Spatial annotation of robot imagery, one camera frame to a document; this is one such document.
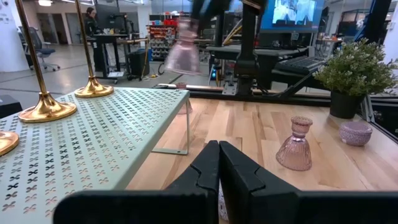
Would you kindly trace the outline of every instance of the light wood tabletop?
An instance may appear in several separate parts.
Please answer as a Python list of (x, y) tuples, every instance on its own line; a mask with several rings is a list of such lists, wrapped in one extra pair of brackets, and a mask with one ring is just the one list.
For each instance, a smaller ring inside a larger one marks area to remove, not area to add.
[[(343, 143), (338, 128), (346, 120), (329, 116), (329, 108), (206, 99), (190, 101), (193, 112), (189, 155), (151, 153), (128, 189), (166, 188), (208, 141), (224, 140), (301, 190), (398, 190), (398, 145), (373, 127), (371, 140), (364, 147)], [(313, 166), (304, 172), (289, 170), (275, 159), (280, 145), (292, 134), (290, 118), (295, 115), (313, 120), (306, 137)], [(185, 119), (185, 115), (177, 115), (157, 147), (186, 147)]]

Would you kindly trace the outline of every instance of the computer tower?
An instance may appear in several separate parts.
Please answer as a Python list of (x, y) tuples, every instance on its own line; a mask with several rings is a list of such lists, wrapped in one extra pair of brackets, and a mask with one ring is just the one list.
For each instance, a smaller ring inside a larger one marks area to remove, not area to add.
[(134, 76), (141, 76), (142, 69), (144, 69), (144, 75), (149, 74), (149, 60), (148, 57), (145, 61), (145, 50), (138, 50), (136, 52), (129, 54), (129, 64), (130, 64), (130, 73)]

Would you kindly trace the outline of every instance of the gray floor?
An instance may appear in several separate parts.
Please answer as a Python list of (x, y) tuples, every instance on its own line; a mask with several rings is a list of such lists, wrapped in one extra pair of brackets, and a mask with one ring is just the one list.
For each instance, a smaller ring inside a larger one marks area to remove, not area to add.
[[(47, 87), (47, 91), (51, 92), (56, 98), (61, 95), (70, 93), (77, 88), (83, 87), (87, 83), (88, 67), (85, 57), (85, 52), (82, 45), (69, 46), (53, 46), (56, 52), (51, 57), (46, 58), (48, 63), (56, 63), (61, 66), (61, 69), (53, 72), (42, 68), (43, 77)], [(121, 61), (124, 61), (123, 53), (119, 51)], [(160, 62), (150, 63), (150, 74), (157, 73)], [(127, 81), (120, 80), (118, 84), (114, 84), (112, 80), (99, 80), (103, 84), (120, 86), (120, 87), (138, 87), (151, 88), (158, 83), (177, 83), (185, 82), (189, 85), (207, 85), (208, 84), (208, 66), (201, 64), (200, 67), (203, 75), (190, 76), (179, 75), (176, 73), (165, 72), (163, 75), (151, 79), (146, 78), (139, 82), (138, 80)], [(286, 84), (273, 83), (273, 88), (283, 90), (287, 88)], [(22, 72), (0, 73), (0, 95), (11, 95), (16, 100), (20, 101), (22, 107), (28, 108), (34, 106), (38, 100), (39, 85), (37, 78), (33, 71), (27, 70)]]

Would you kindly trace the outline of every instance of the office chair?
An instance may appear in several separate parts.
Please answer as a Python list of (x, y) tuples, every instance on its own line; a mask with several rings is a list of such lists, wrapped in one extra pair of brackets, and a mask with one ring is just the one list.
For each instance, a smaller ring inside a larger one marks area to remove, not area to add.
[[(44, 61), (44, 58), (47, 58), (52, 53), (55, 53), (55, 49), (48, 48), (48, 45), (50, 43), (42, 42), (42, 40), (40, 40), (40, 37), (37, 34), (37, 29), (36, 28), (30, 27), (29, 28), (29, 32), (30, 32), (30, 35), (32, 36), (32, 41), (33, 41), (33, 44), (35, 46), (36, 55), (37, 55), (38, 58), (42, 59), (42, 62), (40, 62), (40, 66), (43, 66), (44, 69), (47, 69), (48, 67), (50, 67), (50, 68), (52, 68), (53, 71), (56, 71), (57, 69), (60, 69), (61, 67), (59, 65), (54, 64), (54, 63), (47, 63), (47, 62)], [(24, 45), (25, 54), (30, 55), (29, 48), (27, 47), (27, 43), (24, 42), (23, 45)]]

